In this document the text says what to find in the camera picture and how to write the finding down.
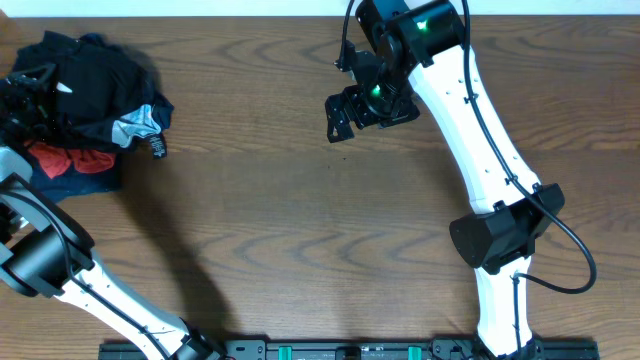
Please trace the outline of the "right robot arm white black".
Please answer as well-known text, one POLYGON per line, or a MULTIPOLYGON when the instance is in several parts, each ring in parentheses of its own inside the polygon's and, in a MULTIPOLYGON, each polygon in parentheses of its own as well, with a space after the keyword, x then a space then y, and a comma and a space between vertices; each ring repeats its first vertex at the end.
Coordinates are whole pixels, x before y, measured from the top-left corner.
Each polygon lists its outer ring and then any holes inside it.
POLYGON ((527 275, 536 239, 563 207, 558 185, 544 185, 513 145, 482 84, 470 44, 470 18, 448 1, 410 8, 403 1, 350 3, 369 42, 341 44, 336 66, 353 84, 328 97, 327 137, 389 128, 430 111, 462 175, 471 211, 449 226, 474 270, 483 356, 526 359, 535 350, 526 315, 527 275))

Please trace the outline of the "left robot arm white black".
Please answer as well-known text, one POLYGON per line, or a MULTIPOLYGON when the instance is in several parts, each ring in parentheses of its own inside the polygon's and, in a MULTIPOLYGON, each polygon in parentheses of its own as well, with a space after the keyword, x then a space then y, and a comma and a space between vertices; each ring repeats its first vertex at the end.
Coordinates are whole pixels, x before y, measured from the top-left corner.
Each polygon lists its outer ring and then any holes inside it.
POLYGON ((1 280, 27 297, 42 295, 84 310, 128 339, 145 359, 221 359, 225 345, 136 293, 103 263, 94 240, 31 184, 33 167, 13 136, 1 138, 1 280))

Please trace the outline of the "black polo shirt with logo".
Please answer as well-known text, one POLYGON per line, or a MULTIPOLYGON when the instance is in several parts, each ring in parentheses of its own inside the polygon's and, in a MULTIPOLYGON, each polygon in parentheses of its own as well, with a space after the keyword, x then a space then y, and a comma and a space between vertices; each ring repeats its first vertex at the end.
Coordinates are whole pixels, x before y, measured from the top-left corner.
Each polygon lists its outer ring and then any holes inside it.
POLYGON ((17 51, 10 73, 45 63, 56 65, 53 135, 25 141, 107 153, 133 151, 144 140, 135 139, 129 148, 114 144, 113 122, 143 104, 170 104, 141 65, 96 34, 71 38, 47 31, 40 42, 17 51))

